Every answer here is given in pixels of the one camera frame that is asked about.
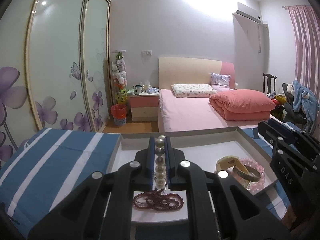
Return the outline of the yellow watch band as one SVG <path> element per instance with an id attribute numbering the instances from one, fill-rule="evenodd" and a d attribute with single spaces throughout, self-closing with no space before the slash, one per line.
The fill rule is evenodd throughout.
<path id="1" fill-rule="evenodd" d="M 246 168 L 244 167 L 244 164 L 240 161 L 240 158 L 233 155 L 225 156 L 216 162 L 217 171 L 227 170 L 231 167 L 233 168 L 234 166 L 236 166 L 238 169 L 244 172 L 247 172 Z"/>

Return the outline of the grey cardboard tray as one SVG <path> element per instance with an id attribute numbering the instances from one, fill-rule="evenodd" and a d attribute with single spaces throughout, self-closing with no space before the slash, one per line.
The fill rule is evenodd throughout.
<path id="1" fill-rule="evenodd" d="M 187 160 L 199 165 L 204 171 L 215 171 L 216 161 L 227 155 L 255 160 L 265 169 L 264 188 L 259 195 L 267 195 L 268 203 L 275 209 L 276 214 L 283 217 L 286 206 L 273 187 L 277 178 L 269 166 L 271 157 L 246 131 L 238 127 L 228 127 L 172 132 L 167 135 L 172 147 L 182 150 Z M 125 163 L 133 161 L 137 151 L 148 147 L 149 138 L 158 136 L 158 133 L 120 135 L 107 171 L 117 171 Z"/>

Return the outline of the folded pink duvet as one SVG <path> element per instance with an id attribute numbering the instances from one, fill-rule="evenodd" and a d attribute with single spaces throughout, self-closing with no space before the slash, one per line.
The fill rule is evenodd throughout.
<path id="1" fill-rule="evenodd" d="M 267 120 L 276 107 L 264 93 L 250 89 L 218 92 L 209 102 L 226 121 Z"/>

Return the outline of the dark wooden chair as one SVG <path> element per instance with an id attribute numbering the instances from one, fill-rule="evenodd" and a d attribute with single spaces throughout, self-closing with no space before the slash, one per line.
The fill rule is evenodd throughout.
<path id="1" fill-rule="evenodd" d="M 276 90 L 276 79 L 277 77 L 272 74 L 263 73 L 263 93 L 264 94 L 270 94 Z"/>

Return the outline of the red waste bin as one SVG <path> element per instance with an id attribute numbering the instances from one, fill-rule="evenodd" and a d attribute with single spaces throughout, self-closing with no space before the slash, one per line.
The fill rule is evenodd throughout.
<path id="1" fill-rule="evenodd" d="M 123 126 L 126 124 L 127 109 L 125 104 L 116 104 L 111 107 L 111 114 L 114 119 L 114 124 Z"/>

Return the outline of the pink white nightstand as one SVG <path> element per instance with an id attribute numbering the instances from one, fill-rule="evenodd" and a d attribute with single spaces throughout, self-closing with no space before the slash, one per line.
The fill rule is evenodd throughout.
<path id="1" fill-rule="evenodd" d="M 133 122 L 150 122 L 158 120 L 159 92 L 140 93 L 128 96 Z"/>

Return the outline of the purple floral pillow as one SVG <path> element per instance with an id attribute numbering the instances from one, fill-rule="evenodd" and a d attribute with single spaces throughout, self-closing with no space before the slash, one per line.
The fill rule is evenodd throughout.
<path id="1" fill-rule="evenodd" d="M 230 75 L 221 75 L 216 73 L 210 73 L 210 84 L 212 86 L 230 87 Z"/>

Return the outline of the white patterned pillow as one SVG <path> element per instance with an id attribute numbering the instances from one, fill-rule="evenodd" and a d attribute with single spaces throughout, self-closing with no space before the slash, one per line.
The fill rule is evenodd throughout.
<path id="1" fill-rule="evenodd" d="M 217 93 L 209 84 L 173 84 L 171 88 L 177 98 L 209 98 Z"/>

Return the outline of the black white mug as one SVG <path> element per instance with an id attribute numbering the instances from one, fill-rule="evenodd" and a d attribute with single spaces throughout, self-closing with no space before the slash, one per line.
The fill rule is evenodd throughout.
<path id="1" fill-rule="evenodd" d="M 142 90 L 143 90 L 143 86 L 142 85 L 136 85 L 135 87 L 135 92 L 137 94 L 141 94 L 142 93 Z"/>

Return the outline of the blue striped table cloth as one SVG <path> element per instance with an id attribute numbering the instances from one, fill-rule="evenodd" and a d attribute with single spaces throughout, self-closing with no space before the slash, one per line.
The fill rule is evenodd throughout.
<path id="1" fill-rule="evenodd" d="M 273 147 L 258 130 L 242 130 L 272 161 Z M 240 161 L 261 173 L 257 183 L 232 167 L 209 172 L 190 161 L 191 190 L 171 191 L 167 134 L 154 137 L 152 190 L 133 191 L 131 161 L 107 171 L 120 135 L 41 130 L 1 169 L 1 217 L 9 228 L 1 239 L 130 239 L 132 226 L 136 239 L 291 239 L 269 197 L 259 195 L 265 169 L 253 159 Z"/>

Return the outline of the plush toy tower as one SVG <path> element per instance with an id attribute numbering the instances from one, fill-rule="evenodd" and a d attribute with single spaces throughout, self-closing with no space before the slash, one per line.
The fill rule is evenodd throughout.
<path id="1" fill-rule="evenodd" d="M 111 63 L 112 85 L 115 102 L 125 104 L 127 101 L 127 73 L 124 54 L 126 50 L 115 50 L 114 61 Z"/>

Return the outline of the pink curtain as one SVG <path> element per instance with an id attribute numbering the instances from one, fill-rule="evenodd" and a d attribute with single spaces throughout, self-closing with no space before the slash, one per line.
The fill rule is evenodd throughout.
<path id="1" fill-rule="evenodd" d="M 287 6 L 296 48 L 295 77 L 319 93 L 319 17 L 310 5 Z"/>

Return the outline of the white air conditioner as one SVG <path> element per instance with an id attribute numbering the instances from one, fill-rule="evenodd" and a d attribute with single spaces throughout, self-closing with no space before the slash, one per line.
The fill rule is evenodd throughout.
<path id="1" fill-rule="evenodd" d="M 243 16 L 243 17 L 245 17 L 249 20 L 252 20 L 258 24 L 262 24 L 262 16 L 261 16 L 260 12 L 254 10 L 251 7 L 248 7 L 242 3 L 238 3 L 238 6 L 233 14 Z"/>

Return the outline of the sliding wardrobe with flowers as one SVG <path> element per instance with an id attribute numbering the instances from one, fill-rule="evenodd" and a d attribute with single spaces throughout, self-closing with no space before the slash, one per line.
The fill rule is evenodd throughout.
<path id="1" fill-rule="evenodd" d="M 110 0 L 1 0 L 1 163 L 39 130 L 109 119 Z"/>

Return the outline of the wall power socket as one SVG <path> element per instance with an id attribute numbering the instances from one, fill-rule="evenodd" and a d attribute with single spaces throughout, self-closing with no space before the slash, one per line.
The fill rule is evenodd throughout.
<path id="1" fill-rule="evenodd" d="M 143 56 L 151 56 L 152 55 L 152 51 L 151 50 L 143 50 L 142 51 L 142 55 Z"/>

